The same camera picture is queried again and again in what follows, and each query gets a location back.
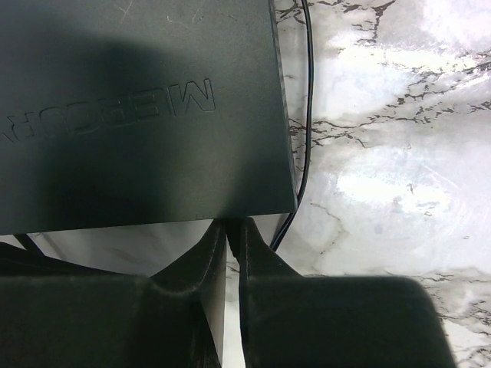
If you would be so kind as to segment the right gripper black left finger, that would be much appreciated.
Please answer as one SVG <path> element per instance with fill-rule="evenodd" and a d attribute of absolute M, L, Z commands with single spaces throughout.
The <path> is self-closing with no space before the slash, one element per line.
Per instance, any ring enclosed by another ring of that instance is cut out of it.
<path fill-rule="evenodd" d="M 3 367 L 219 367 L 226 231 L 152 277 L 1 246 Z"/>

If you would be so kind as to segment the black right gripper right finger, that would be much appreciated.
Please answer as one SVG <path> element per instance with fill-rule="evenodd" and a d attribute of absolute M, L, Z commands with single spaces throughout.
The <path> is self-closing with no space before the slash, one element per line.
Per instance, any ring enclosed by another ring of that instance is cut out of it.
<path fill-rule="evenodd" d="M 430 295 L 416 281 L 303 276 L 250 218 L 237 248 L 246 366 L 454 366 Z"/>

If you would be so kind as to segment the black network switch box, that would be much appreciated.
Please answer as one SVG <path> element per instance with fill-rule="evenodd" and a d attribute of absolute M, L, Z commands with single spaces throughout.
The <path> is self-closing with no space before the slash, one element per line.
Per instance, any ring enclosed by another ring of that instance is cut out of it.
<path fill-rule="evenodd" d="M 298 207 L 271 1 L 3 1 L 1 232 Z"/>

